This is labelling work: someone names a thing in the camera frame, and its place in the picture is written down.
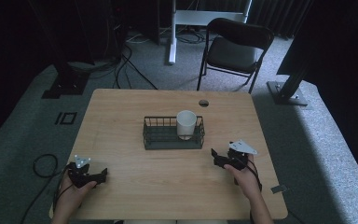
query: black chair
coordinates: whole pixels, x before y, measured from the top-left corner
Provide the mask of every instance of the black chair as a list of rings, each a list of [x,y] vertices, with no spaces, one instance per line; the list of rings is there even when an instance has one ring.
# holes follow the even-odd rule
[[[215,33],[218,37],[209,47],[210,33]],[[247,85],[254,77],[249,89],[251,93],[264,55],[273,39],[274,34],[263,26],[224,18],[212,20],[207,26],[197,91],[200,90],[201,78],[206,76],[207,69],[213,69],[247,77],[243,85]]]

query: chair backrest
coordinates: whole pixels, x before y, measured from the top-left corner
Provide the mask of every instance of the chair backrest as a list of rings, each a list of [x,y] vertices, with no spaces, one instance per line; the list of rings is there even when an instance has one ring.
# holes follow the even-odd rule
[[[274,34],[269,28],[252,25],[240,21],[217,18],[209,22],[208,33],[214,32],[238,45],[251,46],[267,50],[274,40]]]

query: person's left hand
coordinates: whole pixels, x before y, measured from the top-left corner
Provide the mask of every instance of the person's left hand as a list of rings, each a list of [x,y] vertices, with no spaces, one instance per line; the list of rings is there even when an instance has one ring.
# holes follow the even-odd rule
[[[78,189],[68,176],[68,172],[62,178],[60,193],[51,223],[68,223],[69,217],[81,205],[87,193],[97,185],[96,181],[91,181],[82,188]]]

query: human hand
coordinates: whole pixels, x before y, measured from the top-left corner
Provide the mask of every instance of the human hand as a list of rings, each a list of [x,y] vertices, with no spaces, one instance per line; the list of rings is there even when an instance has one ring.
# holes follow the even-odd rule
[[[83,199],[89,191],[97,185],[96,181],[91,181],[82,188],[78,189],[68,176],[68,172],[62,178],[59,199],[56,204],[52,224],[68,223],[69,217],[81,205]]]
[[[252,170],[255,169],[254,164],[254,155],[248,155],[248,166]],[[244,168],[241,171],[235,169],[233,166],[226,164],[225,169],[228,170],[234,178],[237,180],[238,185],[240,186],[242,193],[249,199],[252,200],[254,197],[260,195],[260,188],[258,187],[258,182],[255,175],[249,170],[249,168]]]

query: black stand base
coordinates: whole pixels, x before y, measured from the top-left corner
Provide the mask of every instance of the black stand base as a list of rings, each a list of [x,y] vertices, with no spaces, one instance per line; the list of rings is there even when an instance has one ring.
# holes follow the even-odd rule
[[[71,84],[62,85],[60,75],[57,76],[50,90],[43,93],[42,99],[59,99],[61,95],[81,95],[86,88],[90,73],[76,72],[76,79]]]
[[[302,105],[307,106],[309,103],[306,99],[304,99],[303,94],[301,93],[300,89],[297,89],[295,94],[289,99],[282,98],[280,96],[280,91],[284,82],[276,82],[276,81],[269,81],[267,82],[267,86],[269,88],[269,92],[274,99],[275,104],[277,105]]]

